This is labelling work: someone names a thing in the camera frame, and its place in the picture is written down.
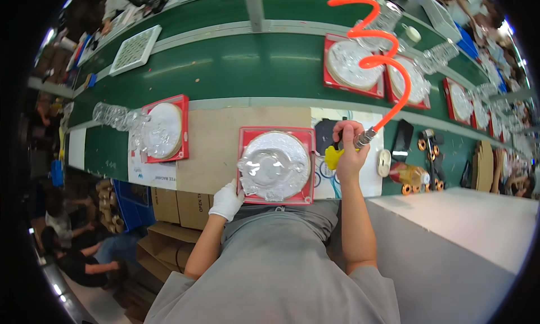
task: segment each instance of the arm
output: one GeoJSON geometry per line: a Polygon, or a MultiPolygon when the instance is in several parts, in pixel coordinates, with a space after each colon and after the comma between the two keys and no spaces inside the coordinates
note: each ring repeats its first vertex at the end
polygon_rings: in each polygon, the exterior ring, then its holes
{"type": "Polygon", "coordinates": [[[358,152],[353,145],[354,136],[363,132],[364,128],[356,121],[339,121],[334,127],[334,141],[339,140],[338,132],[341,129],[345,149],[337,163],[337,176],[341,182],[342,194],[341,242],[343,256],[347,261],[346,273],[350,274],[359,266],[377,267],[377,247],[359,184],[360,169],[366,161],[369,145],[358,152]]]}
{"type": "Polygon", "coordinates": [[[226,222],[231,222],[244,203],[244,191],[237,195],[236,180],[226,184],[214,195],[214,205],[208,211],[206,226],[187,259],[184,275],[198,280],[218,259],[221,235],[226,222]]]}
{"type": "Polygon", "coordinates": [[[219,215],[208,217],[206,226],[187,259],[184,275],[198,280],[218,259],[221,246],[221,234],[227,220],[219,215]]]}
{"type": "Polygon", "coordinates": [[[90,248],[82,249],[80,252],[83,253],[86,257],[92,256],[93,254],[97,253],[99,247],[101,246],[102,242],[99,242],[95,246],[91,246],[90,248]]]}
{"type": "Polygon", "coordinates": [[[102,274],[111,270],[120,269],[120,265],[117,261],[112,261],[106,264],[86,264],[84,266],[84,273],[93,275],[93,274],[102,274]]]}

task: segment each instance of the gloved hand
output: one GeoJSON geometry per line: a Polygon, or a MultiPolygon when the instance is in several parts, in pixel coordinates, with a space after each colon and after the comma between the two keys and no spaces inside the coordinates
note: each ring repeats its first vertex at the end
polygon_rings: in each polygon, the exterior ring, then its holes
{"type": "Polygon", "coordinates": [[[237,195],[236,189],[236,179],[233,179],[221,188],[219,192],[215,193],[214,205],[210,208],[208,214],[223,216],[227,219],[227,222],[231,222],[234,219],[234,215],[236,215],[244,203],[244,190],[240,190],[240,193],[237,195]]]}

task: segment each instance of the packaging material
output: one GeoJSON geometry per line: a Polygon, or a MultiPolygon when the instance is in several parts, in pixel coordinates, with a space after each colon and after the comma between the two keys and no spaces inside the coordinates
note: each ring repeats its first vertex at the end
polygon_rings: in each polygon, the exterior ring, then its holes
{"type": "Polygon", "coordinates": [[[152,254],[150,253],[151,250],[152,247],[150,244],[150,237],[145,236],[140,239],[137,243],[136,248],[137,262],[139,262],[139,264],[141,264],[152,275],[156,276],[160,281],[165,283],[165,281],[171,274],[172,269],[169,269],[157,258],[152,256],[152,254]]]}
{"type": "Polygon", "coordinates": [[[311,109],[232,107],[190,111],[190,158],[176,161],[176,189],[215,194],[231,182],[237,174],[237,135],[242,126],[311,128],[311,109]],[[212,135],[212,142],[208,142],[208,135],[212,135]]]}
{"type": "Polygon", "coordinates": [[[489,192],[493,183],[493,151],[488,140],[478,141],[472,157],[472,189],[489,192]]]}
{"type": "Polygon", "coordinates": [[[151,190],[156,220],[180,224],[184,228],[204,229],[208,211],[213,206],[213,195],[161,188],[151,190]]]}
{"type": "Polygon", "coordinates": [[[172,271],[183,272],[200,232],[157,222],[137,244],[136,258],[146,270],[165,282],[172,271]]]}

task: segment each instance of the crystal glass vase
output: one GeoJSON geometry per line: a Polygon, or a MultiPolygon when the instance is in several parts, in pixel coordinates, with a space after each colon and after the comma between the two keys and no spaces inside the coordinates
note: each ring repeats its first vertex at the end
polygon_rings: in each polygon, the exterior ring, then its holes
{"type": "MultiPolygon", "coordinates": [[[[364,30],[383,30],[395,35],[394,29],[402,16],[403,12],[395,4],[387,2],[385,5],[381,6],[381,13],[369,23],[364,30]]],[[[371,52],[389,50],[392,47],[392,42],[390,40],[380,37],[358,37],[356,38],[356,41],[371,52]]]]}
{"type": "Polygon", "coordinates": [[[456,45],[448,39],[442,44],[425,50],[422,57],[415,57],[416,66],[422,70],[424,74],[433,74],[442,67],[448,65],[448,62],[457,57],[460,51],[456,45]]]}

